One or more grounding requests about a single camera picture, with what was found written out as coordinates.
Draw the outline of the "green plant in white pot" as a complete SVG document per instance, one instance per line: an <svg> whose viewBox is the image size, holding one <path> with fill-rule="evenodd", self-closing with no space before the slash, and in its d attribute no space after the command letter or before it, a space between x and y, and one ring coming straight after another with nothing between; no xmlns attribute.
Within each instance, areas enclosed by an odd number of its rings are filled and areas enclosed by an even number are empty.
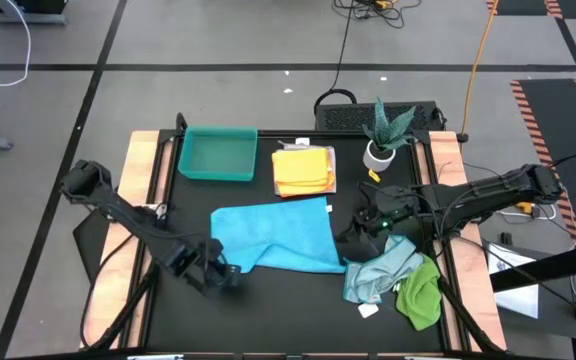
<svg viewBox="0 0 576 360"><path fill-rule="evenodd" d="M414 119L416 107L412 106L395 118L386 114L384 102L378 98L374 105L372 126L362 126L369 139L363 155L364 165L376 173L385 171L394 160L397 150L413 138L409 127Z"/></svg>

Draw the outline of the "bright blue microfiber towel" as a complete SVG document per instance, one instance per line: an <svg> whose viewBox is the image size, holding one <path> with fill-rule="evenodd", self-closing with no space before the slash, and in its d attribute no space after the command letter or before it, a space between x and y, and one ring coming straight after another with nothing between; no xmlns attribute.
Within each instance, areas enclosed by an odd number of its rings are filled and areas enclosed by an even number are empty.
<svg viewBox="0 0 576 360"><path fill-rule="evenodd" d="M224 207L211 214L211 236L225 260L246 274L256 266L341 274L327 199Z"/></svg>

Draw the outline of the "teal plastic tray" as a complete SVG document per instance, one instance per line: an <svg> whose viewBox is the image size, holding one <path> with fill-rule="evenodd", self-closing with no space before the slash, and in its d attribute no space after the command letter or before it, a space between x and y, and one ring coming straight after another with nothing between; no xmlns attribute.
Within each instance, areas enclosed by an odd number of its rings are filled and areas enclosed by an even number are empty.
<svg viewBox="0 0 576 360"><path fill-rule="evenodd" d="M177 169L194 180L248 182L254 177L257 148L255 127L189 126Z"/></svg>

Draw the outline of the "grey desk foot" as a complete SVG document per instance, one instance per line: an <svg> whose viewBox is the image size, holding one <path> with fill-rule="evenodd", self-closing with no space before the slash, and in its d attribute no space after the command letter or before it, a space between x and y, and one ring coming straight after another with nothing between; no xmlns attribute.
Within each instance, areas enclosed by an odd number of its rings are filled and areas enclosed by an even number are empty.
<svg viewBox="0 0 576 360"><path fill-rule="evenodd" d="M61 25L69 0L0 0L0 24Z"/></svg>

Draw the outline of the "wooden side board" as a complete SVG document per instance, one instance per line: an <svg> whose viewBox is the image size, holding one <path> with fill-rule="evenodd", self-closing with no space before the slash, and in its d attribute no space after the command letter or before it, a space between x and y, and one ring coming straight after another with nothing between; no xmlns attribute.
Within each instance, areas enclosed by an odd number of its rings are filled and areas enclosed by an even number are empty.
<svg viewBox="0 0 576 360"><path fill-rule="evenodd" d="M456 186L468 182L462 155L454 132L430 132L430 148L438 182ZM481 248L479 228L472 223L450 241L461 301L490 340L507 349L495 302L487 254Z"/></svg>
<svg viewBox="0 0 576 360"><path fill-rule="evenodd" d="M173 143L157 131L135 131L127 149L118 186L121 197L133 205L163 210ZM112 223L105 233L104 266L94 280L80 327L82 345L93 345L110 328L134 293L151 262L142 241L122 225Z"/></svg>

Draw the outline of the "black perforated computer case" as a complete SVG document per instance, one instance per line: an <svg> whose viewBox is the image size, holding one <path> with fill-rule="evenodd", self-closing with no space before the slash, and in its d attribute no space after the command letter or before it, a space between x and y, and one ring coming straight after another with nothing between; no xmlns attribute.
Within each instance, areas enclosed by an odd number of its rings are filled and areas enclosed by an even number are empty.
<svg viewBox="0 0 576 360"><path fill-rule="evenodd" d="M384 110L389 120L415 108L411 130L442 131L447 119L434 101L386 102ZM375 105L371 103L318 105L315 129L319 131L361 132L363 126L372 127L375 120Z"/></svg>

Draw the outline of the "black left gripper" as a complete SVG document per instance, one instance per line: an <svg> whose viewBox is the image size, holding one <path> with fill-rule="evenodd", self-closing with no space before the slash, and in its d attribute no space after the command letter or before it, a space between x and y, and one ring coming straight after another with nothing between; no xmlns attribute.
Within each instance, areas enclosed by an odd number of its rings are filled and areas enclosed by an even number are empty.
<svg viewBox="0 0 576 360"><path fill-rule="evenodd" d="M226 296L234 291L231 278L238 278L241 274L241 267L229 265L222 254L223 247L215 239L205 239L199 249L202 255L199 261L201 269L198 290L202 294L211 291L212 296Z"/></svg>

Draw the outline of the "light blue teal-edged towel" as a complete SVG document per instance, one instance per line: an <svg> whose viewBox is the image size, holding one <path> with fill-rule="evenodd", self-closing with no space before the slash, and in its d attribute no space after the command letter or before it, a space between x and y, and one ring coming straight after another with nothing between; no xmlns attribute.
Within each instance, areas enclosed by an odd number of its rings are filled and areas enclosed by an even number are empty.
<svg viewBox="0 0 576 360"><path fill-rule="evenodd" d="M364 263L347 262L343 299L355 304L380 304L381 295L408 278L424 263L422 254L405 236L390 235L384 252Z"/></svg>

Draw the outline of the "green microfiber towel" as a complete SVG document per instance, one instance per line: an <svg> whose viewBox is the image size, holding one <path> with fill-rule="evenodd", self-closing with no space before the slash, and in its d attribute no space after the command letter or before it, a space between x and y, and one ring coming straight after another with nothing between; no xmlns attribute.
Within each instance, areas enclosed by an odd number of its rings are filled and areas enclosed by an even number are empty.
<svg viewBox="0 0 576 360"><path fill-rule="evenodd" d="M441 315L440 272L426 255L423 262L401 283L396 309L406 316L416 331L434 325Z"/></svg>

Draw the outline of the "black flat panel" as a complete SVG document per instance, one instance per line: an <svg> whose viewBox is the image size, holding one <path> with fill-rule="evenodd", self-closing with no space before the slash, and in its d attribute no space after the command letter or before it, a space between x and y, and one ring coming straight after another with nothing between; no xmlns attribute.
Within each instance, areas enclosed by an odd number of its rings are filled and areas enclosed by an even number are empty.
<svg viewBox="0 0 576 360"><path fill-rule="evenodd" d="M90 283L99 273L106 236L111 221L99 210L89 213L72 234Z"/></svg>

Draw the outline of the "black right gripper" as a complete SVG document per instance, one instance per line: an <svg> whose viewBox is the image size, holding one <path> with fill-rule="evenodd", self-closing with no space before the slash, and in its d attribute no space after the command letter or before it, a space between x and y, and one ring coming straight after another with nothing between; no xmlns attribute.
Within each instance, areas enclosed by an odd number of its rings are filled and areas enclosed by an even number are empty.
<svg viewBox="0 0 576 360"><path fill-rule="evenodd" d="M392 187L393 193L389 188L380 189L371 183L358 183L357 189L364 196L365 201L359 205L352 217L352 220L345 230L347 236L360 236L366 232L365 218L370 210L375 208L386 212L402 208L407 217L395 223L393 230L400 222L416 217L420 212L419 201L414 196L405 194L402 189L396 190Z"/></svg>

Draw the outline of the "white paper sheet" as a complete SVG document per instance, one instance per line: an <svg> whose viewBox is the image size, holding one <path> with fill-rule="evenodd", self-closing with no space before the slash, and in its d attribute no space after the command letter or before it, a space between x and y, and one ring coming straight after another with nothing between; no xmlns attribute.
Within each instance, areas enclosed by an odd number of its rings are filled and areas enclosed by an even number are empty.
<svg viewBox="0 0 576 360"><path fill-rule="evenodd" d="M534 259L496 244L488 246L488 272L490 275L511 270L513 266L524 265L529 262L534 262ZM495 302L506 310L537 319L539 317L539 286L530 285L495 292Z"/></svg>

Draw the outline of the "large hazard-striped floor mat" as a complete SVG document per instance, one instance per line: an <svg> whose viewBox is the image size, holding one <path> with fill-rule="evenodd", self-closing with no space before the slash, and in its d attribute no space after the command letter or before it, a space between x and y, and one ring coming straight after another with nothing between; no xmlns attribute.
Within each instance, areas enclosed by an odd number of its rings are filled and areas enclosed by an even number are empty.
<svg viewBox="0 0 576 360"><path fill-rule="evenodd" d="M557 206L576 241L576 79L513 80L510 87L539 161L564 186Z"/></svg>

